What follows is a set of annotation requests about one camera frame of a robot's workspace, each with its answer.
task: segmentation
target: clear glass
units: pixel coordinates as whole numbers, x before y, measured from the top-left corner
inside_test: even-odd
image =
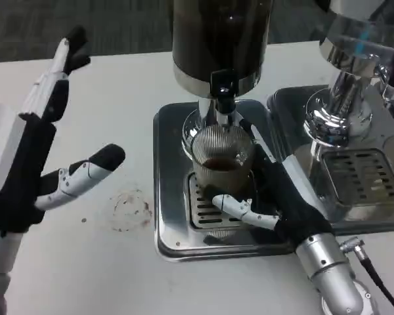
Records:
[[[210,82],[235,69],[239,79],[263,63],[273,0],[169,0],[173,59],[186,74]]]

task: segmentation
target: gray carpet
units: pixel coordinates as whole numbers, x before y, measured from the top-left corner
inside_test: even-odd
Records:
[[[165,2],[0,0],[0,62],[50,58],[77,24],[86,27],[93,55],[169,51]],[[321,16],[313,0],[276,0],[269,42],[310,40]]]

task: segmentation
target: silver machine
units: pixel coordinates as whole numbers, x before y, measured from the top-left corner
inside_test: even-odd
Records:
[[[346,257],[394,306],[363,241],[336,236],[394,231],[394,0],[316,2],[336,74],[267,104],[237,97],[259,82],[273,0],[169,2],[175,77],[198,101],[154,118],[156,248],[174,262],[295,253],[324,314],[379,314]],[[200,162],[248,143],[242,130],[253,166],[226,192],[242,174],[225,182]]]

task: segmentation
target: robotic hand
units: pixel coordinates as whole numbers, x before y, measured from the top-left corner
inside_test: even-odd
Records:
[[[0,315],[22,236],[45,211],[68,203],[106,178],[125,159],[109,144],[89,159],[41,176],[68,102],[70,73],[90,63],[78,51],[85,30],[76,27],[58,45],[51,67],[34,84],[18,115],[0,106]]]
[[[311,205],[305,201],[308,198],[301,196],[290,176],[297,169],[294,157],[278,163],[255,126],[245,119],[240,125],[255,143],[253,171],[261,173],[263,178],[259,198],[269,195],[280,211],[277,215],[259,214],[257,212],[262,211],[253,209],[252,200],[239,202],[213,186],[204,189],[205,197],[220,210],[248,224],[274,230],[284,242],[291,244],[308,278],[322,295],[321,306],[326,315],[378,314],[376,301],[368,288],[355,279],[345,256],[351,251],[357,254],[366,271],[394,305],[394,298],[383,286],[364,252],[363,243],[355,238],[340,245],[331,224],[319,211],[320,207],[314,201],[310,202]]]

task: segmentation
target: stainless steel base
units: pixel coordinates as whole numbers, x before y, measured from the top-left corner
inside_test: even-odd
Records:
[[[181,147],[185,119],[197,109],[197,103],[164,106],[154,118],[154,193],[155,243],[158,252],[170,261],[192,261],[247,257],[254,255],[280,255],[290,252],[287,244],[279,241],[273,232],[244,226],[212,213],[215,222],[195,224],[198,205],[208,202],[197,197],[191,185],[192,162]],[[256,101],[237,102],[238,112],[254,123],[268,145],[269,126],[267,111]]]
[[[271,139],[273,141],[273,154],[279,160],[294,154],[305,171],[308,179],[320,200],[323,201],[328,211],[328,219],[332,221],[338,234],[358,234],[370,232],[384,232],[394,230],[394,122],[387,110],[379,102],[378,98],[369,98],[370,107],[374,117],[371,128],[366,136],[360,136],[350,141],[347,149],[335,151],[313,145],[313,141],[303,130],[305,121],[305,105],[312,94],[320,87],[297,87],[282,89],[271,96],[267,106],[269,110],[269,124],[271,126]],[[388,180],[393,185],[385,188],[387,198],[385,200],[372,201],[372,192],[359,194],[356,198],[344,196],[348,193],[347,187],[351,184],[351,176],[373,176],[377,173],[366,174],[358,172],[348,176],[336,176],[334,170],[330,172],[330,159],[327,157],[350,156],[351,152],[373,152],[377,154],[376,160],[379,167],[383,167],[382,178],[376,180]],[[388,164],[377,152],[384,152],[386,158],[391,162]],[[365,178],[355,179],[365,182]],[[359,185],[359,189],[375,190],[378,186],[366,187]]]

